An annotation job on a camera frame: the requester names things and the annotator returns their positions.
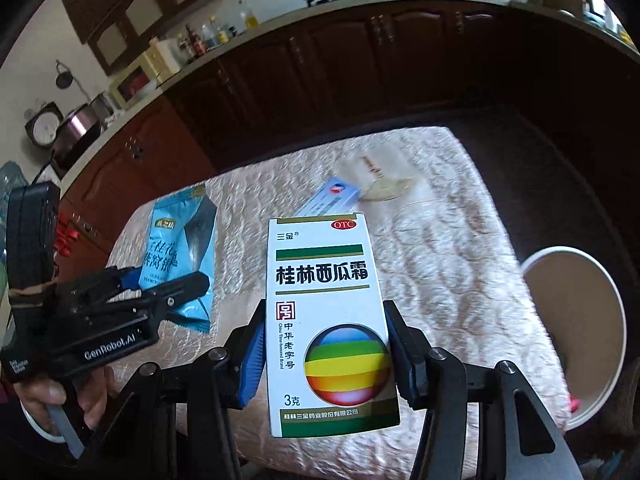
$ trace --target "rainbow striped sphere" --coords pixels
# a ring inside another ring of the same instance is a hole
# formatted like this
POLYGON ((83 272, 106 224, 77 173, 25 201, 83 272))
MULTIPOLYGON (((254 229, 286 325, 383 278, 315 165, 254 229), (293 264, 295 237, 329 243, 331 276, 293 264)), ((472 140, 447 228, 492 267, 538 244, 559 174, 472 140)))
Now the rainbow striped sphere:
POLYGON ((373 399, 391 373, 391 358, 379 336, 364 326, 342 324, 321 332, 309 345, 305 374, 322 400, 355 406, 373 399))

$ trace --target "blue snack packet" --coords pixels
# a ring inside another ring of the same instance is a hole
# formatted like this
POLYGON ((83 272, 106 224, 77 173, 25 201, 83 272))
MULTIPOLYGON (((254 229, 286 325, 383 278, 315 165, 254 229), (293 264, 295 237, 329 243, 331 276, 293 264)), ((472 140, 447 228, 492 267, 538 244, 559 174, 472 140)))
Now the blue snack packet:
POLYGON ((146 255, 140 273, 143 290, 199 270, 209 277, 209 289, 197 300, 173 308, 165 319, 200 332, 209 332, 213 304, 214 233, 218 208, 204 184, 156 202, 146 255))

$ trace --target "red otc oval logo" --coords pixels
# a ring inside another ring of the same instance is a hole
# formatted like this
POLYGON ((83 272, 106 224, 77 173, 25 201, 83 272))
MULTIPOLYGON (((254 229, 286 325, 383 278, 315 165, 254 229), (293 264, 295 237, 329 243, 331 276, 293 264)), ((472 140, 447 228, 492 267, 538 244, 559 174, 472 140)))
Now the red otc oval logo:
POLYGON ((353 220, 336 220, 331 224, 331 227, 344 231, 345 229, 352 229, 356 227, 356 222, 353 220))

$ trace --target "red and blue logo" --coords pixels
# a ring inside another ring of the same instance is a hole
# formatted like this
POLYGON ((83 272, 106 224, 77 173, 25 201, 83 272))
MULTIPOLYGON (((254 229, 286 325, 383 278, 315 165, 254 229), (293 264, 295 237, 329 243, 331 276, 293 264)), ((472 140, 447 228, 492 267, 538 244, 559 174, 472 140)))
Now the red and blue logo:
POLYGON ((342 184, 333 184, 329 188, 329 193, 338 194, 344 191, 344 186, 342 184))

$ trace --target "bolt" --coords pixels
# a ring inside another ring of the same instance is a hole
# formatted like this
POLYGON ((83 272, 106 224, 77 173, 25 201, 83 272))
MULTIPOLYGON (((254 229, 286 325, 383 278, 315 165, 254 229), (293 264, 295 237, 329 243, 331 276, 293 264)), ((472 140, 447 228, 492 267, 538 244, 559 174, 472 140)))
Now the bolt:
POLYGON ((215 348, 209 350, 209 353, 207 355, 212 361, 222 361, 222 359, 226 357, 226 348, 222 346, 216 346, 215 348))
POLYGON ((140 367, 140 375, 149 377, 149 375, 153 375, 156 373, 158 366, 155 363, 144 363, 140 367))
POLYGON ((437 346, 429 350, 429 357, 432 359, 436 359, 436 361, 444 361, 447 358, 447 354, 445 354, 442 348, 438 348, 437 346))
POLYGON ((511 361, 500 361, 500 363, 498 363, 498 366, 500 367, 500 370, 502 370, 506 374, 516 373, 516 365, 511 361))

